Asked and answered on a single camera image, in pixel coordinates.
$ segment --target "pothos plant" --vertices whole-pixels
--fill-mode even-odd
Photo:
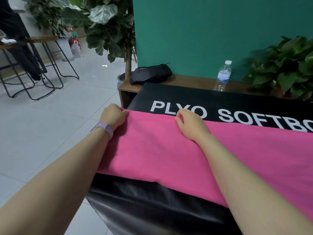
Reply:
[[[132,47],[136,46],[132,0],[54,0],[61,7],[63,22],[73,28],[83,27],[87,34],[88,48],[95,48],[98,55],[109,51],[108,60],[124,58],[125,79],[131,75]]]
[[[282,36],[278,45],[269,46],[263,59],[253,59],[245,80],[257,88],[281,88],[284,94],[307,100],[313,93],[313,39]]]
[[[36,20],[39,30],[51,30],[53,35],[65,36],[66,26],[61,21],[61,8],[53,5],[53,0],[23,0]]]

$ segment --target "hand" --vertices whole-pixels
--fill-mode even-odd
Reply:
[[[210,135],[210,131],[201,117],[190,110],[180,109],[176,114],[175,121],[182,134],[196,143],[206,135]]]
[[[109,104],[102,112],[100,122],[108,124],[115,131],[118,126],[124,123],[128,113],[128,110],[121,111],[116,104]]]

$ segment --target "white lettering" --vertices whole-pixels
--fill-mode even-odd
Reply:
[[[265,115],[266,117],[270,117],[270,118],[273,118],[274,122],[277,124],[277,126],[279,128],[282,128],[284,129],[284,127],[280,124],[280,122],[278,121],[278,119],[281,119],[280,116],[276,116],[276,115]]]
[[[313,128],[311,126],[309,126],[309,123],[313,123],[313,120],[304,120],[303,121],[304,126],[313,132]]]
[[[166,104],[165,114],[176,115],[175,112],[170,112],[170,106],[171,106],[171,103],[168,102],[168,103]]]
[[[244,121],[242,121],[241,119],[239,119],[238,118],[238,115],[239,114],[244,114],[247,118],[248,118],[248,122],[244,122]],[[251,116],[249,115],[249,114],[247,114],[246,112],[243,112],[243,111],[236,111],[235,113],[234,113],[234,117],[235,117],[235,119],[238,121],[238,122],[240,122],[240,123],[242,123],[242,124],[252,124],[253,123],[253,119],[251,118]]]
[[[163,108],[164,106],[165,106],[164,102],[154,101],[150,111],[154,112],[155,108]]]
[[[297,121],[296,119],[294,118],[289,118],[289,117],[283,117],[283,119],[286,121],[287,125],[289,125],[289,127],[292,129],[292,130],[295,130],[295,131],[301,131],[301,132],[307,132],[308,130],[302,126],[300,124],[299,121]]]
[[[258,124],[258,126],[263,126],[263,125],[261,124],[261,121],[262,121],[262,122],[267,122],[266,119],[260,119],[260,118],[258,118],[258,116],[265,116],[264,114],[258,114],[258,113],[251,113],[251,114],[252,114],[254,120],[256,121],[256,123]]]
[[[222,115],[222,116],[228,118],[228,119],[225,119],[225,118],[223,118],[222,116],[219,116],[219,118],[220,118],[221,120],[223,120],[223,121],[225,121],[225,122],[234,122],[234,118],[230,116],[231,112],[230,112],[229,110],[219,109],[219,110],[218,110],[218,113],[219,113],[220,115]]]
[[[176,105],[178,106],[179,109],[182,109],[182,106],[180,104],[176,103]],[[190,107],[190,105],[186,105],[184,107],[184,109],[188,109],[189,107]]]
[[[200,116],[202,119],[204,119],[208,114],[207,114],[207,111],[202,107],[202,106],[194,106],[191,108],[191,111],[192,112],[195,112],[196,109],[201,109],[203,114],[202,116]]]

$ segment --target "black vinyl surface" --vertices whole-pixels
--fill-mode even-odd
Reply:
[[[313,103],[301,100],[145,83],[128,109],[174,115],[187,105],[205,120],[313,131]],[[87,199],[114,235],[241,234],[229,209],[157,183],[96,174]]]

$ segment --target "label on bottle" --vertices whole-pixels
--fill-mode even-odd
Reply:
[[[229,77],[230,77],[230,74],[219,72],[217,75],[217,80],[219,80],[221,82],[227,82]]]

